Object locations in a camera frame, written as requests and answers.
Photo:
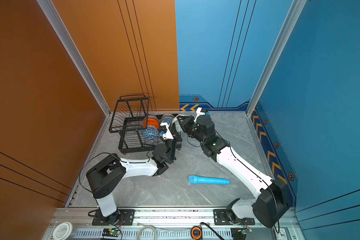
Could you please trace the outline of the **white lattice patterned bowl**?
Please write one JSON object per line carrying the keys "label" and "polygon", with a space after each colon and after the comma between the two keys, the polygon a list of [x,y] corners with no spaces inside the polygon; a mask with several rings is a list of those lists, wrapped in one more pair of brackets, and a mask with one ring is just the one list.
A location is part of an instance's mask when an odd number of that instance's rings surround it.
{"label": "white lattice patterned bowl", "polygon": [[162,115],[161,119],[165,119],[165,118],[174,118],[175,116],[173,114],[164,114]]}

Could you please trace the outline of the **blue geometric patterned bowl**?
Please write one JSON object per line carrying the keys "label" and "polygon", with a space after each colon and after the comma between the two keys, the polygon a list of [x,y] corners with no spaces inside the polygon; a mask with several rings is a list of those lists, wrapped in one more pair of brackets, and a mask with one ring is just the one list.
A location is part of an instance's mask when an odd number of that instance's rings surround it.
{"label": "blue geometric patterned bowl", "polygon": [[156,127],[149,125],[146,129],[142,130],[142,136],[147,140],[155,140],[159,136],[159,131]]}

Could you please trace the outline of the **orange plastic bowl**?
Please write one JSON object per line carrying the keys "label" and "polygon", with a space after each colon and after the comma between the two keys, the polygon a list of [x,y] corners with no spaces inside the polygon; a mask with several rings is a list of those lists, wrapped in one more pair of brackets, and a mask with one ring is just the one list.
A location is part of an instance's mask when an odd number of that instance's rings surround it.
{"label": "orange plastic bowl", "polygon": [[158,129],[159,126],[160,126],[160,121],[156,117],[147,117],[143,121],[144,128],[155,127],[156,129]]}

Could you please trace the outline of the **green patterned white bowl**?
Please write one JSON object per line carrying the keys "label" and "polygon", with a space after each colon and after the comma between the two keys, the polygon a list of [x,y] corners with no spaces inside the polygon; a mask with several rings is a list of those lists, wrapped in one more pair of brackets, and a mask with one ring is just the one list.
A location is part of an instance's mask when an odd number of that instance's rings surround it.
{"label": "green patterned white bowl", "polygon": [[175,122],[179,122],[182,123],[186,118],[188,118],[189,116],[184,115],[184,114],[178,114],[177,116],[174,117],[172,123],[174,124]]}

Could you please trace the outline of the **blue floral white bowl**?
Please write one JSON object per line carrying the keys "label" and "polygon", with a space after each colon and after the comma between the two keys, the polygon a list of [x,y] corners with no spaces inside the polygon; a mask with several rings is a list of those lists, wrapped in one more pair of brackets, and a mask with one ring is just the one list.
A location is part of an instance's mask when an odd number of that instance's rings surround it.
{"label": "blue floral white bowl", "polygon": [[165,117],[165,118],[161,118],[161,120],[160,120],[160,125],[161,125],[161,126],[166,126],[166,127],[170,128],[171,125],[172,125],[173,120],[174,120],[174,117],[171,117],[171,116]]}

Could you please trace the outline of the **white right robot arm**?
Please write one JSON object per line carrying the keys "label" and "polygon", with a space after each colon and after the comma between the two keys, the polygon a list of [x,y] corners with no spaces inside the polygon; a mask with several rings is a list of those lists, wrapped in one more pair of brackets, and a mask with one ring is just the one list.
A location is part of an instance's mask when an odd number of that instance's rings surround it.
{"label": "white right robot arm", "polygon": [[217,133],[209,115],[179,117],[178,120],[183,132],[201,143],[207,157],[233,173],[253,194],[253,200],[238,198],[227,206],[229,221],[237,225],[244,218],[256,218],[267,228],[275,226],[292,206],[288,185],[280,178],[263,174],[240,157]]}

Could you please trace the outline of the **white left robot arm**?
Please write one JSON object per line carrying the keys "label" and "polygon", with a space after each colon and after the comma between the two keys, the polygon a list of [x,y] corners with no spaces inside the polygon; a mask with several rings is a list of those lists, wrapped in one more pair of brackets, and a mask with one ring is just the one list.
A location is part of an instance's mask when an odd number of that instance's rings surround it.
{"label": "white left robot arm", "polygon": [[132,161],[108,154],[106,158],[89,169],[86,173],[91,193],[95,198],[104,218],[119,214],[115,200],[115,188],[122,179],[163,174],[175,160],[175,152],[181,148],[181,134],[176,124],[161,123],[163,142],[158,144],[153,156],[147,160]]}

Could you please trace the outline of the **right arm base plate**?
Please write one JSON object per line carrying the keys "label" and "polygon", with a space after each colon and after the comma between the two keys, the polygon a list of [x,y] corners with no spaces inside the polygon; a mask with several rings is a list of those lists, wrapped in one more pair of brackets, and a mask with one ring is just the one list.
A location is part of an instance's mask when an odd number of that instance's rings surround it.
{"label": "right arm base plate", "polygon": [[254,226],[254,218],[243,218],[239,219],[231,210],[227,209],[214,209],[214,222],[216,226],[223,225],[247,225]]}

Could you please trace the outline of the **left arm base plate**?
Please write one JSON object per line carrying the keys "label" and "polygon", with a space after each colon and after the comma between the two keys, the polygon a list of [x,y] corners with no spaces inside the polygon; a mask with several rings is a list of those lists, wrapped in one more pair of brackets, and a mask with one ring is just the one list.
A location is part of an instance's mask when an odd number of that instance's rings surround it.
{"label": "left arm base plate", "polygon": [[131,226],[133,224],[135,210],[120,210],[118,209],[115,213],[104,217],[100,209],[90,211],[88,213],[89,217],[93,219],[93,226]]}

